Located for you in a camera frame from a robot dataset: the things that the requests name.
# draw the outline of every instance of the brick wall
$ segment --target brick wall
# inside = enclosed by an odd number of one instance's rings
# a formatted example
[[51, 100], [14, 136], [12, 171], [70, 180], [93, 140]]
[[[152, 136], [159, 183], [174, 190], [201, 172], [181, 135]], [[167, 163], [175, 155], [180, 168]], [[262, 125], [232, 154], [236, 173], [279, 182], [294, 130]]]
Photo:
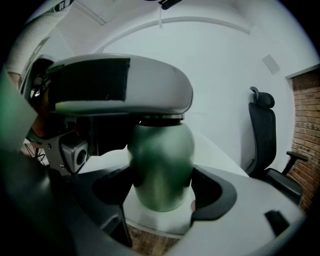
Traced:
[[292, 151], [305, 155], [309, 162], [298, 160], [288, 176], [302, 185], [300, 207], [308, 213], [320, 187], [320, 69], [292, 79], [295, 128]]

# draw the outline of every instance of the white table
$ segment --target white table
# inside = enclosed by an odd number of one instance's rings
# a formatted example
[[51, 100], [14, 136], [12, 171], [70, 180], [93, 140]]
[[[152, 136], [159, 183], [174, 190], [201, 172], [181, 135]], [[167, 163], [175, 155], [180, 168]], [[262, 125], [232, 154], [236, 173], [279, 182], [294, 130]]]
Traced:
[[[192, 131], [195, 141], [194, 164], [213, 167], [248, 177], [248, 175], [220, 148], [200, 132]], [[127, 149], [111, 151], [103, 156], [92, 156], [80, 173], [97, 171], [129, 164]], [[124, 201], [123, 210], [128, 224], [157, 235], [180, 238], [190, 227], [191, 203], [195, 200], [193, 190], [184, 203], [175, 210], [156, 212], [143, 206], [137, 198], [134, 186]]]

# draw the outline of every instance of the black office chair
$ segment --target black office chair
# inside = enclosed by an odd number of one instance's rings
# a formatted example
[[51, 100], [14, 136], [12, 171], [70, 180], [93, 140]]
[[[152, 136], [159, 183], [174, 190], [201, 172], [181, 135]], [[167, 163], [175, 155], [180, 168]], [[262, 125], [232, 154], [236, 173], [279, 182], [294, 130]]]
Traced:
[[254, 133], [255, 157], [245, 172], [252, 178], [271, 184], [298, 205], [302, 187], [286, 175], [297, 159], [307, 162], [308, 158], [288, 151], [286, 154], [291, 158], [282, 173], [272, 168], [266, 169], [277, 153], [276, 116], [271, 110], [275, 100], [271, 94], [259, 92], [255, 87], [250, 90], [254, 92], [253, 103], [249, 103], [249, 112]]

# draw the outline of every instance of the cable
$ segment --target cable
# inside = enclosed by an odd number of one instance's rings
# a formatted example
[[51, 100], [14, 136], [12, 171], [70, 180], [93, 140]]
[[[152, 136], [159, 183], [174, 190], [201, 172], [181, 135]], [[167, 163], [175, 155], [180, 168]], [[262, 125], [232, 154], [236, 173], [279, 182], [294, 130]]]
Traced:
[[35, 147], [33, 147], [33, 150], [34, 150], [34, 156], [36, 157], [36, 159], [38, 160], [38, 154], [39, 154], [39, 148], [36, 148], [35, 149]]
[[34, 154], [32, 153], [31, 149], [28, 147], [28, 145], [27, 145], [27, 144], [24, 144], [24, 146], [25, 146], [26, 150], [28, 151], [29, 155], [30, 155], [31, 157], [33, 157]]
[[44, 159], [45, 157], [46, 157], [46, 155], [43, 155], [43, 157], [42, 157], [41, 160], [40, 160], [40, 163], [42, 163], [43, 166], [46, 166], [45, 163], [44, 163], [44, 161], [43, 161], [43, 159]]
[[158, 6], [158, 23], [159, 23], [159, 28], [160, 29], [163, 28], [162, 18], [161, 18], [161, 11], [162, 11], [162, 7], [161, 7], [161, 4], [159, 4], [159, 6]]

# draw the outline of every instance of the white sleeve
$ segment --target white sleeve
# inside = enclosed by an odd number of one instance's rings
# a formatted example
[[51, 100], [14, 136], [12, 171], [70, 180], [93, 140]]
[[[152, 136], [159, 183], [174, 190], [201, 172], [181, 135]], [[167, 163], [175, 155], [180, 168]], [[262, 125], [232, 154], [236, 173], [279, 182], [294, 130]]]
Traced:
[[70, 6], [57, 12], [47, 12], [29, 22], [12, 45], [6, 61], [9, 73], [21, 75], [30, 56], [39, 43], [67, 15]]

